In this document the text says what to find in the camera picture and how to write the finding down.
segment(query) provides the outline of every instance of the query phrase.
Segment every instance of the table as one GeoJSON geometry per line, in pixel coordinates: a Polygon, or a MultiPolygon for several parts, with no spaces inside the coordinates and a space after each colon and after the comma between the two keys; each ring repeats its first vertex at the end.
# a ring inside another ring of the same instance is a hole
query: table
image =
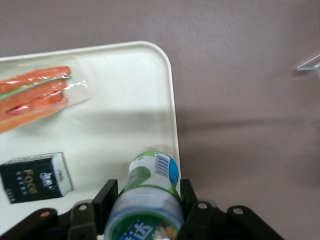
{"type": "Polygon", "coordinates": [[[285,239],[320,237],[318,0],[11,0],[0,57],[144,40],[171,62],[182,177],[285,239]]]}

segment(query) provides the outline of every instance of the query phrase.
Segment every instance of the green label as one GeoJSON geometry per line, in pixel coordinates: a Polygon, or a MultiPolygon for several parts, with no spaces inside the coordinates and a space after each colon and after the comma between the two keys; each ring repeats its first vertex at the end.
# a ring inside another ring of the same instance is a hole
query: green label
{"type": "Polygon", "coordinates": [[[129,180],[126,186],[121,191],[120,195],[137,188],[154,188],[154,189],[160,189],[163,190],[172,196],[174,196],[179,202],[181,201],[179,194],[176,190],[176,187],[171,183],[170,188],[166,189],[164,187],[157,186],[155,184],[146,184],[145,182],[151,177],[150,170],[145,166],[139,166],[132,170],[132,172],[129,175],[129,180]]]}
{"type": "Polygon", "coordinates": [[[110,240],[175,240],[176,226],[158,214],[133,213],[121,217],[109,232],[110,240]]]}

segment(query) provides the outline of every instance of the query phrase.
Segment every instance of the plastic bottle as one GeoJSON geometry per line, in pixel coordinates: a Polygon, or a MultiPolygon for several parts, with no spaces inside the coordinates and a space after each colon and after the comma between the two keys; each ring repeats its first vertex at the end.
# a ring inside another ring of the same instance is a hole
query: plastic bottle
{"type": "Polygon", "coordinates": [[[179,170],[165,153],[148,151],[129,166],[104,230],[105,240],[174,240],[184,221],[176,190],[179,170]]]}

